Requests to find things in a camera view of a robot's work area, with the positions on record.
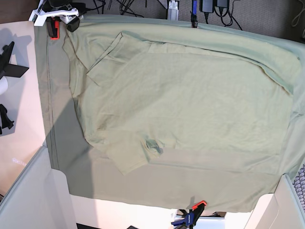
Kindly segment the black stand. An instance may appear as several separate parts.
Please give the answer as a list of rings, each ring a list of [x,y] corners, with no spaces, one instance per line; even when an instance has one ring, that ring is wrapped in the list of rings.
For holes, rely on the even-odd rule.
[[[3,53],[0,55],[0,78],[4,76],[21,78],[28,70],[29,67],[15,65],[10,63],[10,58],[14,48],[15,42],[3,46]]]
[[[10,120],[8,117],[7,108],[1,104],[0,105],[0,135],[6,135],[7,130],[12,132],[14,129],[14,121]]]

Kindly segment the black stand lower left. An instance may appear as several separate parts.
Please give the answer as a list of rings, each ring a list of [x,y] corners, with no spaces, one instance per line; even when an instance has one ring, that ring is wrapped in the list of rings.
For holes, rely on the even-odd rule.
[[[10,120],[8,117],[7,108],[1,104],[0,105],[0,135],[6,135],[7,130],[12,132],[14,129],[14,121]]]

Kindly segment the black stand upper left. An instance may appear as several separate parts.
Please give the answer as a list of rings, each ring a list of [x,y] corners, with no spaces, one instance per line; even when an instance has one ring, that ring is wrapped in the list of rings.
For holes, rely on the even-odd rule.
[[[15,42],[3,46],[3,53],[0,55],[0,78],[4,76],[21,78],[28,70],[29,67],[15,65],[10,63],[10,58],[14,48]]]

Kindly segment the silver aluminium post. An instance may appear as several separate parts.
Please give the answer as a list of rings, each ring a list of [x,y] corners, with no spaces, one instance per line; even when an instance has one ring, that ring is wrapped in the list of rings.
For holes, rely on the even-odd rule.
[[[169,0],[167,8],[167,20],[177,21],[179,18],[179,1]]]

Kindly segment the blue orange clamp bottom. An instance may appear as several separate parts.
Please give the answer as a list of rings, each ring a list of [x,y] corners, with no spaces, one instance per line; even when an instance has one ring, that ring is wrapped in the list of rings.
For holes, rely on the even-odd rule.
[[[203,200],[193,205],[189,212],[181,209],[180,211],[183,213],[182,219],[172,222],[171,225],[175,229],[193,229],[206,205],[206,201]]]

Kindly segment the orange black clamp left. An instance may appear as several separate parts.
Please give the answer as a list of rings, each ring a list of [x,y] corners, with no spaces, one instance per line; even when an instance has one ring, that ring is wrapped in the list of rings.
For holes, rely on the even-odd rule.
[[[48,18],[46,20],[47,30],[51,40],[58,40],[60,38],[60,23],[54,18]]]

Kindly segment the light green T-shirt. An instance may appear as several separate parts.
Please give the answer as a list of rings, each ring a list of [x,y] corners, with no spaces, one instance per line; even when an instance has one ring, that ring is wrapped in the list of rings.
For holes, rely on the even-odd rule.
[[[279,174],[292,52],[215,31],[101,25],[68,33],[70,90],[84,138],[127,174],[166,149],[205,172]]]

